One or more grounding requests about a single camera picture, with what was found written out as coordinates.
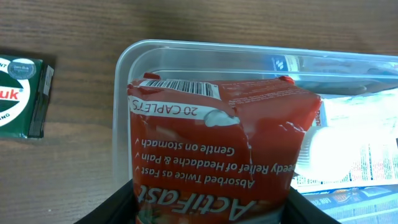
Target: green box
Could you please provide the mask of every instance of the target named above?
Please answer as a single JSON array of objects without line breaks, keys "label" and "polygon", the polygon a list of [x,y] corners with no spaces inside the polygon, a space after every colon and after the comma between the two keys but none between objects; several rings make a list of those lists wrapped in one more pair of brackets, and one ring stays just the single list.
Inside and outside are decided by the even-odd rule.
[{"label": "green box", "polygon": [[0,55],[0,138],[42,138],[54,69],[43,60]]}]

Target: barcode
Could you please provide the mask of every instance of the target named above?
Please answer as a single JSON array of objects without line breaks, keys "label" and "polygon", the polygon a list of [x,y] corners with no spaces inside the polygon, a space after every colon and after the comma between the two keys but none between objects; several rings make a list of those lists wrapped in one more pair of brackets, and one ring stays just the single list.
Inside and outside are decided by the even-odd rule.
[{"label": "barcode", "polygon": [[185,93],[209,96],[220,100],[218,85],[208,82],[195,82],[186,80],[145,80],[140,84],[140,86],[170,88]]},{"label": "barcode", "polygon": [[44,89],[43,89],[43,93],[46,94],[47,96],[49,95],[50,92],[51,79],[53,74],[54,74],[54,69],[48,66],[45,74]]}]

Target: clear plastic container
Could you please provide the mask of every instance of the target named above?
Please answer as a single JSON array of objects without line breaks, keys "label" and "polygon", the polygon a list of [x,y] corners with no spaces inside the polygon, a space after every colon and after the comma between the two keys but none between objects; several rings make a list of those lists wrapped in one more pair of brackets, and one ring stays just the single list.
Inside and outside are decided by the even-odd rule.
[{"label": "clear plastic container", "polygon": [[115,188],[132,178],[127,84],[144,73],[164,79],[250,80],[289,75],[315,93],[360,95],[398,87],[398,57],[250,45],[143,40],[116,65],[113,113]]}]

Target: wood grain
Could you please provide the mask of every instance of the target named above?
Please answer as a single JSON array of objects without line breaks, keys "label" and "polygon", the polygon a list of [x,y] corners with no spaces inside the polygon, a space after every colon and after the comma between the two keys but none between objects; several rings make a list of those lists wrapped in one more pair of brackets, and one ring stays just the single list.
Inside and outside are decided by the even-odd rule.
[{"label": "wood grain", "polygon": [[72,223],[112,194],[114,69],[142,39],[398,54],[395,0],[2,0],[0,47],[54,55],[39,141],[0,140],[0,223]]}]

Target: red packaging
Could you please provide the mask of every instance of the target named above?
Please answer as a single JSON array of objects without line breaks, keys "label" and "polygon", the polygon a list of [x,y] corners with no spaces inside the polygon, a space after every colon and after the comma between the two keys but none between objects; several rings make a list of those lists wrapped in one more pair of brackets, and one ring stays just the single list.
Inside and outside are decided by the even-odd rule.
[{"label": "red packaging", "polygon": [[134,80],[127,92],[137,222],[279,223],[321,104],[292,83]]}]

